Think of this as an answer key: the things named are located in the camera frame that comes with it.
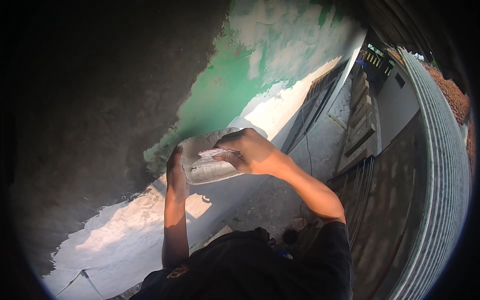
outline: electric cable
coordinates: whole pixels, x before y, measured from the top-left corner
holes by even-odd
[[[302,127],[305,127],[305,119],[304,119],[304,115],[303,115],[303,109],[304,109],[304,107],[301,109],[301,120],[302,120]],[[308,157],[309,157],[309,159],[310,159],[310,176],[313,176],[313,171],[312,171],[312,170],[313,170],[313,167],[312,167],[312,155],[310,154],[310,149],[309,149],[309,147],[308,147],[307,128],[305,127],[304,130],[305,130],[305,139],[307,140]],[[304,218],[304,217],[303,217],[303,214],[301,213],[301,206],[302,206],[302,204],[304,204],[304,203],[305,203],[305,202],[304,202],[303,200],[302,200],[301,203],[300,203],[300,216],[301,216],[302,218]]]

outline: trowel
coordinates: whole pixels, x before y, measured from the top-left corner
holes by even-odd
[[[213,149],[213,147],[225,134],[239,130],[236,127],[228,127],[188,138],[179,144],[183,148],[180,163],[189,184],[211,183],[242,174],[230,163],[213,159],[215,155],[224,152],[235,152],[228,148]]]

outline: green painted wall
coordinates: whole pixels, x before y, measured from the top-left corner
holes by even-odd
[[[164,172],[179,141],[228,127],[272,85],[290,88],[343,55],[348,41],[342,36],[353,26],[358,25],[335,7],[309,1],[232,2],[224,27],[213,41],[216,55],[181,105],[179,121],[144,152],[149,170],[154,176]]]

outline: person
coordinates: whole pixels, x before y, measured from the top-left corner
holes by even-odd
[[[131,299],[351,299],[353,262],[343,206],[335,193],[252,128],[223,136],[215,147],[231,149],[214,159],[240,172],[288,182],[324,226],[299,260],[274,251],[263,228],[225,234],[189,256],[189,187],[177,147],[167,162],[164,269],[150,273]]]

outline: green paint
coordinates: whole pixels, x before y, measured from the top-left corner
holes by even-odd
[[[230,24],[225,23],[223,33],[214,41],[217,54],[211,59],[210,66],[198,76],[192,85],[192,95],[179,109],[180,121],[159,143],[144,152],[153,174],[159,175],[165,170],[172,145],[227,127],[252,98],[276,83],[263,84],[267,45],[264,45],[260,60],[260,76],[247,79],[250,67],[248,56],[253,51],[236,44],[235,35]]]
[[[335,7],[335,14],[333,15],[333,20],[332,20],[332,23],[330,24],[330,28],[332,28],[333,25],[339,26],[340,22],[342,22],[344,15],[345,13],[341,8]]]
[[[232,11],[231,14],[233,16],[252,14],[255,2],[232,3],[231,10],[235,11]],[[266,31],[260,32],[258,36],[252,36],[254,43],[249,37],[245,39],[246,45],[250,45],[250,48],[263,47],[258,76],[251,80],[248,79],[249,57],[254,50],[247,49],[244,44],[241,44],[239,33],[230,28],[229,22],[225,22],[222,32],[213,42],[216,54],[192,85],[191,96],[181,105],[177,113],[179,121],[170,128],[159,143],[144,152],[148,168],[154,175],[157,176],[165,170],[166,161],[173,150],[172,147],[181,140],[227,127],[242,113],[253,98],[268,91],[272,85],[282,82],[283,88],[290,88],[297,80],[304,78],[322,64],[336,57],[337,54],[331,53],[330,47],[326,46],[325,41],[330,36],[337,36],[336,30],[340,29],[343,12],[335,11],[332,16],[332,7],[321,2],[325,3],[326,1],[310,3],[299,1],[294,19],[291,18],[292,15],[282,15],[276,24],[266,24]],[[318,4],[312,7],[313,3],[321,5],[318,27],[315,20],[308,26],[302,22],[298,23],[297,20],[303,18],[309,9],[314,9],[315,13],[318,13]],[[275,11],[275,7],[267,6],[265,9],[267,16],[276,13],[278,11]],[[332,25],[337,26],[333,26],[333,29],[327,32],[323,30],[323,36],[319,39],[319,30],[326,20],[331,18],[333,18]],[[289,27],[293,27],[294,30],[284,30]],[[308,47],[291,50],[291,45],[298,42],[307,44]],[[279,51],[279,49],[285,48],[290,49],[291,57],[288,51],[286,53]],[[324,54],[321,58],[318,58],[319,52]],[[281,61],[285,62],[285,65],[279,63],[278,55],[285,56],[285,59]]]
[[[330,13],[330,6],[322,6],[322,11],[320,12],[320,16],[318,17],[318,24],[322,27],[327,20],[327,16]]]

